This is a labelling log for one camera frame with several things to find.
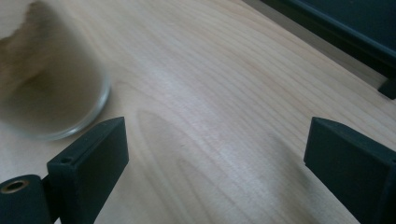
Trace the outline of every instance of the black plastic block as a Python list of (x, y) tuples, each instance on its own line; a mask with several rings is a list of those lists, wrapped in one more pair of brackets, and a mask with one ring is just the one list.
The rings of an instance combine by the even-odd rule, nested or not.
[(1, 224), (50, 223), (50, 213), (38, 175), (22, 175), (0, 185), (0, 220)]
[(312, 118), (304, 161), (360, 223), (396, 223), (396, 152), (344, 124)]
[(118, 118), (96, 125), (49, 161), (49, 182), (64, 201), (62, 223), (93, 223), (128, 160), (124, 119)]
[[(396, 78), (395, 0), (261, 0), (389, 79)], [(394, 99), (396, 86), (379, 90)]]

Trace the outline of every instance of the black 3d-printed part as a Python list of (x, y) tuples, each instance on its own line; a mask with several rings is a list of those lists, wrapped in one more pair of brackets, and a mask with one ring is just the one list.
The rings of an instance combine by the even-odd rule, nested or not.
[(102, 122), (48, 162), (63, 224), (93, 223), (128, 163), (124, 119)]
[(50, 213), (38, 175), (22, 175), (0, 185), (0, 223), (50, 223)]
[[(396, 78), (395, 0), (262, 0), (390, 79)], [(379, 90), (394, 99), (396, 83)]]
[(304, 161), (360, 223), (396, 223), (396, 152), (346, 125), (312, 118)]

